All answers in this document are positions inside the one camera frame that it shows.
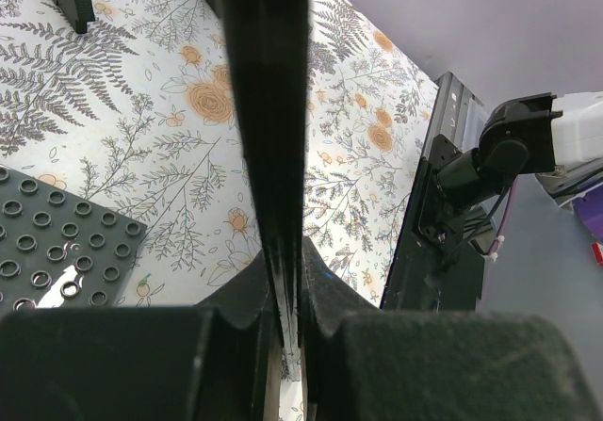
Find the fern leaf print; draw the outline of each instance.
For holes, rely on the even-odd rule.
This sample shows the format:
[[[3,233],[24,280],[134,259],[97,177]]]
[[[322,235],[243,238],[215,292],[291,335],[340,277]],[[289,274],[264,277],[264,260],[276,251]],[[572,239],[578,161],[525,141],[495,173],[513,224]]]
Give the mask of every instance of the fern leaf print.
[[[144,13],[132,30],[172,52],[183,42],[194,41],[199,25],[213,15],[204,0],[131,0]]]
[[[90,92],[109,109],[119,112],[111,88],[133,91],[122,75],[123,54],[136,55],[126,41],[135,38],[123,28],[97,21],[85,36],[50,23],[0,23],[32,40],[0,44],[0,84],[8,87],[0,98],[0,151],[16,153],[30,140],[65,134],[65,123],[81,126],[74,113],[99,121],[90,106]]]
[[[340,61],[367,48],[365,23],[347,0],[319,0],[317,4],[323,8],[314,10],[314,23]]]

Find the patterned table surface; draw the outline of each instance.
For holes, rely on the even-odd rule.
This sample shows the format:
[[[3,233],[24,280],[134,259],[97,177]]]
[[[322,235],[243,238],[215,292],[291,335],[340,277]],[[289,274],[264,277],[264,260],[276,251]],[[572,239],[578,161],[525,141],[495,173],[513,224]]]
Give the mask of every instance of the patterned table surface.
[[[119,304],[195,303],[259,251],[220,22],[203,0],[92,4],[77,36],[51,0],[0,0],[1,162],[149,225]],[[304,232],[378,304],[436,86],[347,0],[311,9]]]

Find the purple object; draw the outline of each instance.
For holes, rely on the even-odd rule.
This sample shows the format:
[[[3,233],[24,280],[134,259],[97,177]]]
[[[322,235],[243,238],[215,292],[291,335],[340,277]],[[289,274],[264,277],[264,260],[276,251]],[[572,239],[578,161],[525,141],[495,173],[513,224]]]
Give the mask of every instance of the purple object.
[[[507,221],[509,220],[509,214],[511,214],[511,207],[513,206],[513,201],[515,199],[515,192],[517,191],[517,178],[513,181],[513,185],[511,186],[511,190],[509,191],[509,197],[507,198],[507,205],[505,206],[505,212],[502,214],[502,220],[500,221],[500,226],[498,226],[497,236],[492,241],[492,245],[488,249],[488,256],[492,253],[498,251],[500,248],[500,242],[498,242],[498,238],[505,232],[505,228],[507,227]]]
[[[574,200],[574,211],[599,242],[603,241],[603,186]]]

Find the dark gray baseplate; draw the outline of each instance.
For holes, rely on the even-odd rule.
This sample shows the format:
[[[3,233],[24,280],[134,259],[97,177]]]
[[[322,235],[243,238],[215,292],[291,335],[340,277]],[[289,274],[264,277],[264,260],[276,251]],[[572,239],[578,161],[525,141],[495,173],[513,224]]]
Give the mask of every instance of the dark gray baseplate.
[[[147,228],[5,167],[0,209],[0,316],[113,304]]]

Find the white robot part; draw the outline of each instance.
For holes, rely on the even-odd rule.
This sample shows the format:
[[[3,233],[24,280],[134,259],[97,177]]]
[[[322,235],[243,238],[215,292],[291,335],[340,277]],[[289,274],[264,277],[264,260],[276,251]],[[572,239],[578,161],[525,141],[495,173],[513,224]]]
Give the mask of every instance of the white robot part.
[[[603,156],[603,91],[566,94],[553,101],[563,116],[551,123],[558,166],[573,166]]]

